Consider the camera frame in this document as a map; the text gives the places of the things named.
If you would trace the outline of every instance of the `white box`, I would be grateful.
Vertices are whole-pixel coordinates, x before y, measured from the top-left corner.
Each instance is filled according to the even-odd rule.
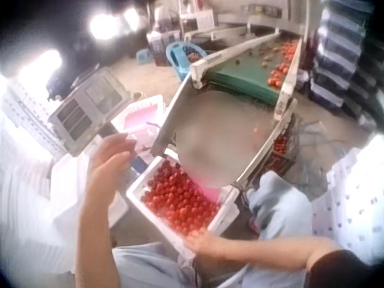
[[[178,157],[172,150],[166,149],[165,154],[168,155],[167,159],[170,160],[171,163],[178,162]],[[184,247],[183,239],[181,236],[174,232],[165,220],[157,217],[141,201],[141,197],[145,194],[146,191],[149,190],[147,186],[148,181],[154,177],[157,169],[165,160],[165,158],[157,156],[145,170],[145,172],[127,190],[127,197],[132,201],[132,204],[136,206],[138,210],[156,226],[156,228],[167,238],[167,240],[185,259],[192,259],[195,257],[195,254]],[[216,235],[221,234],[239,215],[239,209],[235,204],[235,200],[238,194],[239,190],[231,185],[221,189],[219,197],[220,209],[218,210],[215,218],[209,224],[208,231],[211,231]]]

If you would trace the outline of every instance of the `light blue pants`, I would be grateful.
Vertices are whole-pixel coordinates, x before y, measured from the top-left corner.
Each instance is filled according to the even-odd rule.
[[[264,174],[250,193],[259,239],[311,234],[311,205],[306,196],[274,172]],[[121,287],[195,287],[194,279],[161,252],[159,244],[113,249]],[[305,271],[281,272],[248,267],[243,287],[303,287]]]

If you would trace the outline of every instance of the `hand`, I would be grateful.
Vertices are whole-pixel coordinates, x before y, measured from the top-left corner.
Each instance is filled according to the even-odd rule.
[[[226,244],[229,240],[217,237],[207,230],[190,233],[184,241],[185,246],[198,256],[222,259],[225,255]]]
[[[104,138],[94,156],[89,160],[85,204],[92,210],[107,210],[118,187],[121,172],[127,170],[136,156],[135,140],[128,134],[115,134]]]

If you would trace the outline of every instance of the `person's arm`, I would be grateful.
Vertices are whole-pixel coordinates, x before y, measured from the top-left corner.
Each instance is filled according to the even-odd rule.
[[[119,174],[128,168],[135,141],[126,134],[107,137],[91,158],[85,200],[79,217],[76,253],[76,287],[120,287],[112,256],[108,207],[118,186]]]
[[[240,241],[216,237],[207,231],[192,233],[185,244],[197,255],[285,271],[310,271],[320,258],[340,249],[330,239],[321,237]]]

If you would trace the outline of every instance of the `bright lamp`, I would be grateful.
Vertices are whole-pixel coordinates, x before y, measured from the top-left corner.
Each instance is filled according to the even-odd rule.
[[[108,40],[118,34],[118,20],[112,15],[97,15],[91,21],[91,32],[96,39]]]
[[[124,18],[126,19],[126,21],[128,22],[129,26],[133,31],[136,31],[138,29],[139,23],[140,23],[140,17],[135,9],[133,8],[128,9],[124,13]]]
[[[28,93],[44,98],[47,94],[47,82],[61,63],[62,59],[58,51],[46,51],[35,61],[22,68],[18,80]]]

